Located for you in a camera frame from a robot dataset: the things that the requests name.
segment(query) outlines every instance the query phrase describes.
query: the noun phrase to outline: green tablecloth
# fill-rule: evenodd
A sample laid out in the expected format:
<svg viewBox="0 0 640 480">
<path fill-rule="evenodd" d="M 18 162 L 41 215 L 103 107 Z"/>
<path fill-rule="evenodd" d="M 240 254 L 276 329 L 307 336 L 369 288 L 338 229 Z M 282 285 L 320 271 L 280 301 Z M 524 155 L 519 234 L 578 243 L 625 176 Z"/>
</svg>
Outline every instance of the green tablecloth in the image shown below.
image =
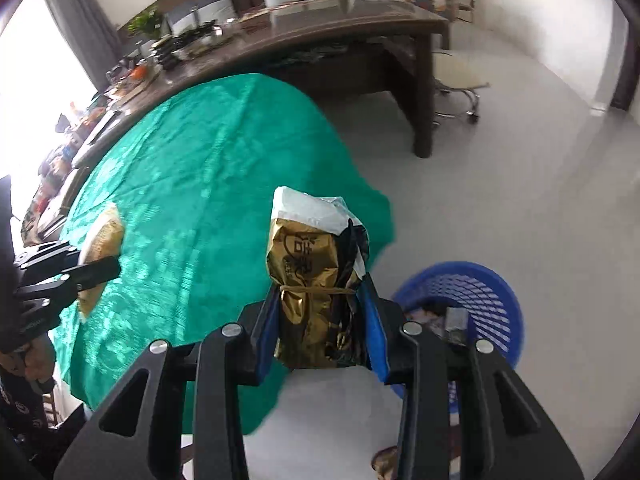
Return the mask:
<svg viewBox="0 0 640 480">
<path fill-rule="evenodd" d="M 342 196 L 370 236 L 392 240 L 387 199 L 354 168 L 334 129 L 296 89 L 257 74 L 185 90 L 149 112 L 101 160 L 62 239 L 82 244 L 108 202 L 126 226 L 122 273 L 86 323 L 62 314 L 55 346 L 71 393 L 95 408 L 156 338 L 184 344 L 235 320 L 270 286 L 265 265 L 277 186 Z M 274 406 L 286 370 L 241 388 L 242 428 Z M 185 430 L 192 409 L 188 396 Z"/>
</svg>

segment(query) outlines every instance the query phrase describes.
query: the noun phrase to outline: tiled floor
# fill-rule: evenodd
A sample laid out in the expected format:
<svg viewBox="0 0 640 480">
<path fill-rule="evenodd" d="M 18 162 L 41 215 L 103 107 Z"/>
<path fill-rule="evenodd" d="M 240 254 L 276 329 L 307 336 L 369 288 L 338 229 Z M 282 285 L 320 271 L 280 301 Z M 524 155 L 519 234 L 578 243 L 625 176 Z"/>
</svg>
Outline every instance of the tiled floor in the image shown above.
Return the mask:
<svg viewBox="0 0 640 480">
<path fill-rule="evenodd" d="M 409 126 L 384 94 L 325 107 L 394 209 L 396 241 L 374 281 L 390 296 L 457 259 L 501 274 L 526 323 L 518 371 L 592 478 L 640 410 L 640 127 L 592 115 L 543 66 L 456 27 L 460 55 L 492 88 L 478 126 L 444 122 L 430 159 L 411 154 Z M 252 478 L 373 480 L 370 457 L 394 443 L 399 415 L 362 368 L 296 372 L 246 439 Z"/>
</svg>

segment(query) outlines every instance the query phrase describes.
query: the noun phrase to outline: gold foil bag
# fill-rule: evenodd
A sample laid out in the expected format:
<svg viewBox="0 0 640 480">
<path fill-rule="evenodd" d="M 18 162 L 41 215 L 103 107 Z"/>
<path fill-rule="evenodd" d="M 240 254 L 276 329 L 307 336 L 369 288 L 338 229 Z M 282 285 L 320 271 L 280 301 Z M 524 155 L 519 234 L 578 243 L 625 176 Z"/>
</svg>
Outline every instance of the gold foil bag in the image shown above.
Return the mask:
<svg viewBox="0 0 640 480">
<path fill-rule="evenodd" d="M 354 291 L 369 241 L 340 198 L 276 189 L 267 248 L 281 285 L 276 357 L 289 368 L 364 364 L 364 318 Z"/>
</svg>

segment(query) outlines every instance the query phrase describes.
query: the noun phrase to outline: snack package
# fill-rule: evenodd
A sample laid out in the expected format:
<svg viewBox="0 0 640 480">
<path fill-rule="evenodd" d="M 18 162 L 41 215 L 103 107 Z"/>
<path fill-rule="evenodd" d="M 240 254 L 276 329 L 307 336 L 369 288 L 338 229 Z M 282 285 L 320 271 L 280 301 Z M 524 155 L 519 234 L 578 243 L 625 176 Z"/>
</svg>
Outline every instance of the snack package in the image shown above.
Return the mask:
<svg viewBox="0 0 640 480">
<path fill-rule="evenodd" d="M 124 225 L 120 219 L 118 208 L 110 202 L 89 228 L 80 249 L 78 265 L 95 262 L 107 256 L 118 256 L 123 238 Z M 94 288 L 78 292 L 78 310 L 82 320 L 86 320 L 95 308 L 106 285 L 106 283 L 100 283 Z"/>
<path fill-rule="evenodd" d="M 276 357 L 287 367 L 366 362 L 364 315 L 354 292 L 368 256 L 367 232 L 341 198 L 275 190 L 267 268 L 280 285 Z"/>
</svg>

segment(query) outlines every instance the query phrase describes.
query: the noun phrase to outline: blue laundry basket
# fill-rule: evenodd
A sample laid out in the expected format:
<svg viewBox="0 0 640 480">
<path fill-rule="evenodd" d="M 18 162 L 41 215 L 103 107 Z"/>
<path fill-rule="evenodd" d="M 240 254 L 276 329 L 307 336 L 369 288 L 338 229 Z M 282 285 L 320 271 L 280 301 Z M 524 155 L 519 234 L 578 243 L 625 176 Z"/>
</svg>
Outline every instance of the blue laundry basket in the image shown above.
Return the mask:
<svg viewBox="0 0 640 480">
<path fill-rule="evenodd" d="M 405 312 L 427 301 L 446 301 L 469 311 L 469 340 L 491 341 L 512 368 L 522 352 L 524 324 L 516 295 L 498 274 L 471 262 L 444 262 L 423 270 L 394 294 Z M 450 410 L 457 411 L 455 389 L 449 390 Z"/>
</svg>

